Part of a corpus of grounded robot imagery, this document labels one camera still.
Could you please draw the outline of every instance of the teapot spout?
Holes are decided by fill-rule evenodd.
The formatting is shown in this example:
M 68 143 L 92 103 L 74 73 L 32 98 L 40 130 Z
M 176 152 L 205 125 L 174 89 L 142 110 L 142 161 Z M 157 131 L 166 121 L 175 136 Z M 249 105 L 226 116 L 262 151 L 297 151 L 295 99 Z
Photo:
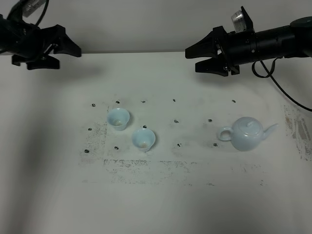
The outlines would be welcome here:
M 271 127 L 269 127 L 267 130 L 265 130 L 263 133 L 262 139 L 265 140 L 277 127 L 278 127 L 278 124 L 274 124 Z

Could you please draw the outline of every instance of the teapot lid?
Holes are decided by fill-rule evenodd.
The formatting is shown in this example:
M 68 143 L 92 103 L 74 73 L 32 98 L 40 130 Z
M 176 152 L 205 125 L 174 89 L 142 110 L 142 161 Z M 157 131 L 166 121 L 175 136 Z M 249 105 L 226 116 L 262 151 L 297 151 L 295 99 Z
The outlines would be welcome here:
M 245 134 L 256 135 L 261 129 L 261 123 L 255 118 L 243 117 L 237 120 L 238 128 Z

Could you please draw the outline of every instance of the table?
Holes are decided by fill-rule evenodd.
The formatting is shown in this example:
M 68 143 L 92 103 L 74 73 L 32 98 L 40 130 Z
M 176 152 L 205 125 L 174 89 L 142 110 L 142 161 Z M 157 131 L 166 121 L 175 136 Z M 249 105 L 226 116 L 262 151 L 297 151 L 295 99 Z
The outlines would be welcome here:
M 225 78 L 183 52 L 57 58 L 27 71 L 0 57 L 1 233 L 312 232 L 311 115 L 250 64 Z M 131 114 L 122 132 L 106 123 L 117 107 Z M 239 152 L 216 132 L 243 116 L 279 127 Z M 147 153 L 131 143 L 144 125 Z

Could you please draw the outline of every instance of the cup rim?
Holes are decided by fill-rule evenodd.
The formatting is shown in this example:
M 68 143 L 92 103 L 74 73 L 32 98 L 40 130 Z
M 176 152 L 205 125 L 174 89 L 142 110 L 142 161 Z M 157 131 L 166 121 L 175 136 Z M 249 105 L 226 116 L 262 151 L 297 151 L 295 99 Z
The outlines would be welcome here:
M 127 113 L 127 121 L 125 122 L 125 124 L 120 125 L 120 126 L 115 126 L 115 125 L 111 124 L 111 123 L 108 121 L 108 117 L 110 116 L 110 114 L 112 114 L 112 111 L 124 111 L 125 113 Z M 129 111 L 127 111 L 127 110 L 124 109 L 124 108 L 114 108 L 114 109 L 110 110 L 110 111 L 107 113 L 107 116 L 106 116 L 106 121 L 107 121 L 107 123 L 108 123 L 109 125 L 115 127 L 115 128 L 125 126 L 125 125 L 129 122 L 129 120 L 130 120 L 130 113 L 129 113 Z
M 134 136 L 134 134 L 137 133 L 137 132 L 141 132 L 141 131 L 149 131 L 149 132 L 152 132 L 152 133 L 153 133 L 154 140 L 153 140 L 152 144 L 151 144 L 149 147 L 140 148 L 140 147 L 137 147 L 137 146 L 133 143 L 133 136 Z M 140 128 L 140 129 L 136 129 L 136 130 L 132 133 L 131 140 L 132 140 L 132 144 L 133 144 L 134 146 L 136 146 L 138 149 L 146 150 L 146 149 L 151 148 L 151 147 L 155 144 L 155 142 L 156 142 L 156 135 L 155 135 L 155 133 L 154 133 L 151 129 L 149 129 L 149 128 Z

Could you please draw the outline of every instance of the teapot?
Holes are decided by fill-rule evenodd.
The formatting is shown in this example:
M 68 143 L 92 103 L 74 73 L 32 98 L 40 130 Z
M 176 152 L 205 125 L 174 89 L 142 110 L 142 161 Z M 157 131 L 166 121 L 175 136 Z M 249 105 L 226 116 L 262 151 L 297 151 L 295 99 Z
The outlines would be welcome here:
M 217 137 L 222 141 L 230 140 L 232 145 L 240 151 L 249 151 L 265 140 L 277 126 L 278 124 L 274 124 L 264 131 L 258 120 L 243 117 L 238 119 L 232 127 L 222 127 L 218 131 Z

